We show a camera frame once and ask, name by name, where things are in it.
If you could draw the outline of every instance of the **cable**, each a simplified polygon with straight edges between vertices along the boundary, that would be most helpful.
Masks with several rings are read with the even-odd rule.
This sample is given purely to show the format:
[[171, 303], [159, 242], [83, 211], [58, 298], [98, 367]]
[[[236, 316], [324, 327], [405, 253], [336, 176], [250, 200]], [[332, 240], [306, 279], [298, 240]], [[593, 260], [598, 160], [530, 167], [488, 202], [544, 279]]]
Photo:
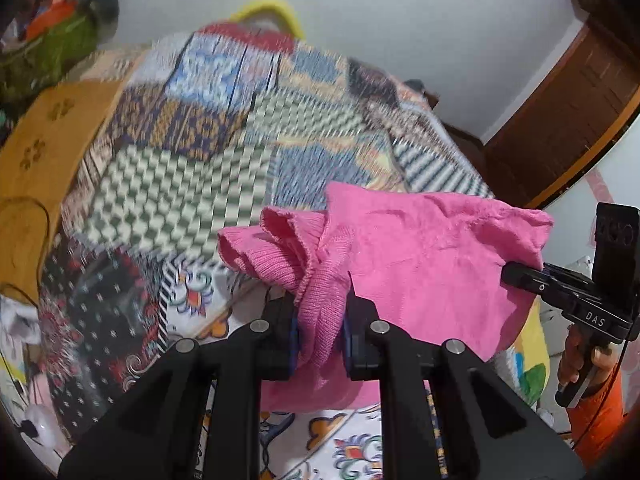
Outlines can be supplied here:
[[609, 394], [611, 393], [611, 391], [613, 389], [613, 385], [616, 383], [616, 378], [618, 377], [618, 372], [620, 371], [620, 367], [622, 366], [622, 359], [625, 358], [626, 346], [628, 344], [629, 344], [629, 339], [625, 339], [625, 345], [622, 347], [622, 352], [620, 352], [620, 359], [618, 359], [618, 364], [616, 365], [616, 371], [613, 372], [613, 377], [611, 378], [611, 382], [609, 383], [609, 386], [607, 387], [607, 392], [604, 394], [604, 397], [602, 397], [602, 400], [600, 401], [600, 405], [598, 406], [598, 409], [597, 409], [595, 415], [593, 415], [593, 418], [591, 419], [591, 421], [589, 422], [589, 424], [587, 425], [585, 430], [582, 432], [582, 434], [578, 438], [578, 440], [576, 440], [574, 442], [574, 444], [571, 446], [571, 449], [575, 449], [578, 446], [578, 444], [580, 444], [580, 442], [583, 440], [585, 435], [587, 433], [589, 433], [589, 430], [591, 429], [591, 427], [596, 422], [596, 420], [598, 418], [598, 415], [600, 415], [600, 411], [602, 410], [602, 407], [604, 406], [605, 402], [607, 402], [607, 398], [609, 397]]
[[[36, 265], [36, 269], [35, 269], [35, 273], [36, 273], [36, 287], [38, 290], [40, 290], [40, 267], [42, 266], [42, 263], [44, 261], [44, 257], [47, 254], [47, 248], [49, 247], [49, 236], [50, 236], [50, 231], [51, 231], [51, 217], [49, 216], [49, 211], [47, 211], [46, 206], [37, 198], [34, 198], [33, 196], [14, 196], [14, 197], [10, 197], [10, 198], [3, 198], [0, 199], [0, 212], [2, 212], [3, 209], [7, 208], [7, 206], [12, 205], [12, 204], [19, 204], [19, 203], [32, 203], [34, 205], [36, 205], [38, 208], [42, 209], [42, 211], [44, 211], [44, 215], [46, 218], [46, 230], [45, 230], [45, 237], [44, 240], [42, 241], [42, 245], [40, 247], [40, 254], [38, 256], [38, 263]], [[24, 292], [19, 286], [14, 285], [13, 283], [9, 283], [9, 282], [0, 282], [0, 294], [2, 294], [2, 292], [7, 288], [12, 288], [15, 292], [18, 292], [25, 300], [28, 300], [29, 303], [31, 305], [33, 305], [34, 307], [38, 307], [38, 303], [36, 301], [33, 300], [33, 298], [30, 298], [30, 296]]]

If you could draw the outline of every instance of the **pink knit fabric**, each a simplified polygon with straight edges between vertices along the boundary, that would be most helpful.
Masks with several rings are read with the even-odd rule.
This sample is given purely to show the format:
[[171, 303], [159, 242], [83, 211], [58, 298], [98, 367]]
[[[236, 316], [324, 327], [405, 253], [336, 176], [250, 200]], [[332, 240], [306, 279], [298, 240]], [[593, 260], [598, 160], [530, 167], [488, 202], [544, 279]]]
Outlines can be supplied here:
[[309, 412], [379, 400], [377, 383], [348, 380], [336, 348], [346, 294], [436, 344], [458, 338], [486, 360], [520, 333], [532, 294], [500, 284], [505, 262], [542, 268], [552, 227], [543, 211], [456, 193], [390, 193], [339, 182], [327, 211], [267, 207], [259, 226], [222, 229], [231, 268], [296, 295], [302, 350], [287, 383], [264, 382], [262, 408]]

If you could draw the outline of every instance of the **yellow basket handle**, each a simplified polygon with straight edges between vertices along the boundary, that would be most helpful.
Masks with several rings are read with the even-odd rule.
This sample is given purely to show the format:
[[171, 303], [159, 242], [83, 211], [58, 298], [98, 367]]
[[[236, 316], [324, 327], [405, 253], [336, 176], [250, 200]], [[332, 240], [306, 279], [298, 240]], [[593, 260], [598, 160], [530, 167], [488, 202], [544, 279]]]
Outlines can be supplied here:
[[305, 39], [300, 21], [296, 13], [285, 0], [251, 0], [229, 18], [232, 22], [244, 22], [258, 14], [272, 12], [276, 14], [286, 27], [286, 32], [299, 40]]

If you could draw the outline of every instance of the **bedspread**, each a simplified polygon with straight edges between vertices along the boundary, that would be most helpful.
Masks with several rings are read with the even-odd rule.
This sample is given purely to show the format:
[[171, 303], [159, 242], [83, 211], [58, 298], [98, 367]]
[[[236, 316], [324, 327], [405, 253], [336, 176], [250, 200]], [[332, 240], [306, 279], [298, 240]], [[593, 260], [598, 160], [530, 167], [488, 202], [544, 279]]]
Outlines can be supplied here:
[[[423, 97], [284, 35], [211, 25], [98, 53], [71, 79], [118, 85], [44, 263], [43, 357], [24, 357], [71, 444], [173, 341], [260, 316], [265, 286], [220, 262], [219, 229], [255, 224], [266, 205], [323, 208], [332, 180], [493, 196]], [[261, 413], [259, 439], [264, 480], [382, 476], [378, 406]]]

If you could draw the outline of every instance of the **wooden door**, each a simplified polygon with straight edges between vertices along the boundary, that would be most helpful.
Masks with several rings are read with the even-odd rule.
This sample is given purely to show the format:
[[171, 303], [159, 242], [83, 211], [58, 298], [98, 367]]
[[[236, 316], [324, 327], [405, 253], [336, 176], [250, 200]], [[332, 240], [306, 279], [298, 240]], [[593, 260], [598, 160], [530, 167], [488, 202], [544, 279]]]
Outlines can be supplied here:
[[585, 26], [485, 148], [489, 164], [504, 165], [513, 175], [514, 205], [537, 206], [536, 198], [565, 178], [628, 111], [639, 84], [635, 60]]

